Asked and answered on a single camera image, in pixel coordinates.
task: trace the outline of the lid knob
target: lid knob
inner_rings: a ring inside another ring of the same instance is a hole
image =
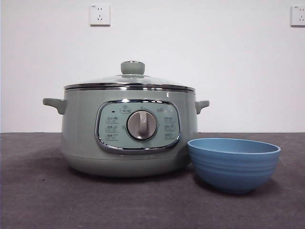
[[[124,61],[121,63],[122,74],[143,75],[145,64],[140,61]]]

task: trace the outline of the blue bowl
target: blue bowl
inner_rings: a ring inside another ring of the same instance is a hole
[[[215,188],[247,193],[273,174],[281,148],[265,142],[231,138],[199,138],[188,143],[197,174]]]

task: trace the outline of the table surface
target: table surface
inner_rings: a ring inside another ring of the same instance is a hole
[[[199,136],[278,145],[276,171],[245,195],[214,190],[192,165],[154,177],[93,177],[68,168],[60,133],[1,134],[1,228],[305,228],[305,133]]]

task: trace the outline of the wall socket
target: wall socket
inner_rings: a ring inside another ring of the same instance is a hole
[[[90,25],[110,25],[110,5],[104,3],[90,6]]]
[[[291,26],[305,26],[305,5],[291,6]]]

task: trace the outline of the pot handle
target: pot handle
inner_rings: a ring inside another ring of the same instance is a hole
[[[55,107],[60,115],[64,115],[67,108],[67,101],[63,99],[45,98],[42,100],[43,105]]]
[[[201,109],[205,108],[209,105],[210,105],[210,101],[208,101],[208,100],[206,100],[206,101],[196,101],[195,102],[195,107],[196,107],[197,114],[200,114]]]

